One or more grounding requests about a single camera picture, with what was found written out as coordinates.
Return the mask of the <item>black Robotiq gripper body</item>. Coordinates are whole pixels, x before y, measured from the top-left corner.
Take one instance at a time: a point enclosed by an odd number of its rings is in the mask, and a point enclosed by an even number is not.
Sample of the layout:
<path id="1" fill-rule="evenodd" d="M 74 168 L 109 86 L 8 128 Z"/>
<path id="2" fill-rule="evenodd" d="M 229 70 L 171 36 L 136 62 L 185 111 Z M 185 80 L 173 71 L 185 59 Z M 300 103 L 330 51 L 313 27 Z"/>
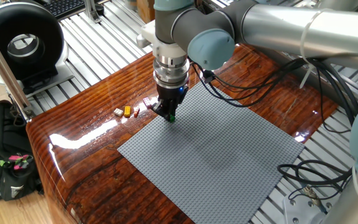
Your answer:
<path id="1" fill-rule="evenodd" d="M 173 101 L 177 106 L 181 104 L 185 98 L 185 95 L 188 92 L 188 86 L 183 85 L 178 88 L 165 88 L 160 85 L 157 85 L 158 101 L 161 105 L 163 103 L 168 103 Z"/>

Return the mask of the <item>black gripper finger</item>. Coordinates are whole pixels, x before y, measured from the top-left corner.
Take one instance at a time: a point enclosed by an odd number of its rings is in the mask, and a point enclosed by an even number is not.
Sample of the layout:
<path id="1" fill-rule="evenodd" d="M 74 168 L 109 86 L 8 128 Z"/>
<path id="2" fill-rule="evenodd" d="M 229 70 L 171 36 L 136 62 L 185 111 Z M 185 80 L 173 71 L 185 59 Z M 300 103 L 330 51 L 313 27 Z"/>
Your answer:
<path id="1" fill-rule="evenodd" d="M 152 111 L 161 117 L 166 117 L 167 112 L 164 109 L 164 100 L 159 99 L 158 102 L 154 103 L 151 107 Z"/>
<path id="2" fill-rule="evenodd" d="M 168 122 L 174 122 L 175 116 L 176 116 L 176 109 L 178 107 L 178 104 L 176 102 L 168 102 L 167 105 L 167 113 L 168 113 Z"/>

